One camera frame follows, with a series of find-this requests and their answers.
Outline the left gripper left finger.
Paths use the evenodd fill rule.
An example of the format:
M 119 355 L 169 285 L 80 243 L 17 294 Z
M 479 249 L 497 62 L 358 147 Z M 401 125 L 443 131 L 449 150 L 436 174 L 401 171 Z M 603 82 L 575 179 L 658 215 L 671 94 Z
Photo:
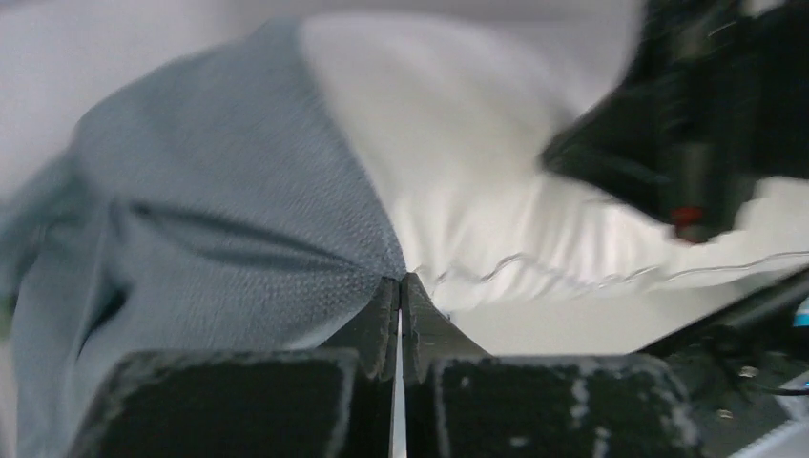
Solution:
M 148 351 L 97 390 L 72 457 L 388 457 L 400 285 L 318 347 Z

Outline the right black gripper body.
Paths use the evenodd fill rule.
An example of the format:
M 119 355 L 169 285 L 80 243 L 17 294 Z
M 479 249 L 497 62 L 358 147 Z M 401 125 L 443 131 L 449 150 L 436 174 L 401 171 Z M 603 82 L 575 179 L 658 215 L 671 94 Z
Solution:
M 808 5 L 650 1 L 620 84 L 541 156 L 674 235 L 730 232 L 766 177 L 808 177 Z

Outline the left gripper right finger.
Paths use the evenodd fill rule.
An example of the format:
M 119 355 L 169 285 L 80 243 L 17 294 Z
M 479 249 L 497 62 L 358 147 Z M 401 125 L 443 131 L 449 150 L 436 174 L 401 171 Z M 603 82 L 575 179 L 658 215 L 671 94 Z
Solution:
M 495 357 L 402 282 L 412 457 L 701 457 L 684 386 L 660 360 Z

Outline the grey-blue pillowcase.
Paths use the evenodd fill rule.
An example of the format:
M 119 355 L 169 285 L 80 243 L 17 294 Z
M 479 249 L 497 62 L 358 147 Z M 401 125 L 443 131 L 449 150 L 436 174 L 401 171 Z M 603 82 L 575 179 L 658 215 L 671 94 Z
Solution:
M 158 68 L 2 207 L 16 451 L 63 456 L 129 353 L 317 345 L 404 274 L 301 23 Z

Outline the white pillow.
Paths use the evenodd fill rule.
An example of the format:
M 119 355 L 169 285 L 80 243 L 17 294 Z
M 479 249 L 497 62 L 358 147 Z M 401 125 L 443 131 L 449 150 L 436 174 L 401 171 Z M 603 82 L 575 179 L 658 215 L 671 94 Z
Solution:
M 304 20 L 303 56 L 367 171 L 407 269 L 445 311 L 713 286 L 808 260 L 808 188 L 771 179 L 738 231 L 705 245 L 538 157 L 607 91 L 636 1 L 478 25 L 403 13 Z

